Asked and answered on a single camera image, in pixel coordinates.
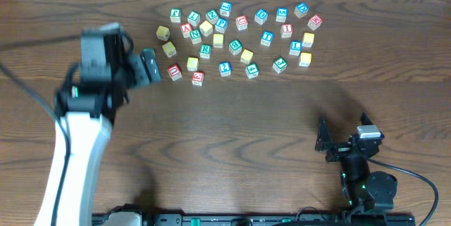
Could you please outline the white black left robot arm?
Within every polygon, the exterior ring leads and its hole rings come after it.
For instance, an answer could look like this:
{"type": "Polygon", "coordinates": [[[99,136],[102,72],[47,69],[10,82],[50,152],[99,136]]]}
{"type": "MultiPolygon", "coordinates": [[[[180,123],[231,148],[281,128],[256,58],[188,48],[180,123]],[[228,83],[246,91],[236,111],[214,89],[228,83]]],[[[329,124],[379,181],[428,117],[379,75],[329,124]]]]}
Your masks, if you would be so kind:
{"type": "Polygon", "coordinates": [[[81,61],[54,97],[56,143],[36,225],[92,225],[99,166],[131,89],[161,81],[155,51],[136,54],[120,23],[85,28],[81,61]]]}

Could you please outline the yellow O letter block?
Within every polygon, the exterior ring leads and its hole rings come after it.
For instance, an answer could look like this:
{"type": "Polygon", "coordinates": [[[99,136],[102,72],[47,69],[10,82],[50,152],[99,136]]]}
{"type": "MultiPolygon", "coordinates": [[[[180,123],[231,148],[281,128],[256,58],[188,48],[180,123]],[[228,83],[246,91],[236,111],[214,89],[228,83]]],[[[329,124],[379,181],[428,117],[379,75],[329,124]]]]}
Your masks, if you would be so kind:
{"type": "Polygon", "coordinates": [[[223,48],[223,42],[224,42],[223,34],[214,34],[214,37],[213,37],[214,48],[223,48]]]}

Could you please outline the green R letter block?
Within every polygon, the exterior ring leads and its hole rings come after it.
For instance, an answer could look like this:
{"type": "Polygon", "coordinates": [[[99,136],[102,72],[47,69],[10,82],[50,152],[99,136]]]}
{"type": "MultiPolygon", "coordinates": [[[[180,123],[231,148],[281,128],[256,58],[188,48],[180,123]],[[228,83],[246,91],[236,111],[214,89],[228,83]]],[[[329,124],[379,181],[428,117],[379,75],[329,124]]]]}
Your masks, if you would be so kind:
{"type": "Polygon", "coordinates": [[[201,58],[211,58],[212,46],[209,44],[202,44],[199,49],[199,56],[201,58]]]}

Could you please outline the green B letter block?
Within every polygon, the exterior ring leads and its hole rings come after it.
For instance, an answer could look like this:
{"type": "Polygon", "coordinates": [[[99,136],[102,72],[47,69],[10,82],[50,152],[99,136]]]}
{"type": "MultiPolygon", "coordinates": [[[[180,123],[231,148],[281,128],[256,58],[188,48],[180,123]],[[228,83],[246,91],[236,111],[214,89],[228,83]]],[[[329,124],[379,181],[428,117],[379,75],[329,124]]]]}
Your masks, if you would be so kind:
{"type": "Polygon", "coordinates": [[[232,55],[236,56],[242,51],[242,44],[238,39],[234,39],[229,43],[229,51],[232,55]]]}

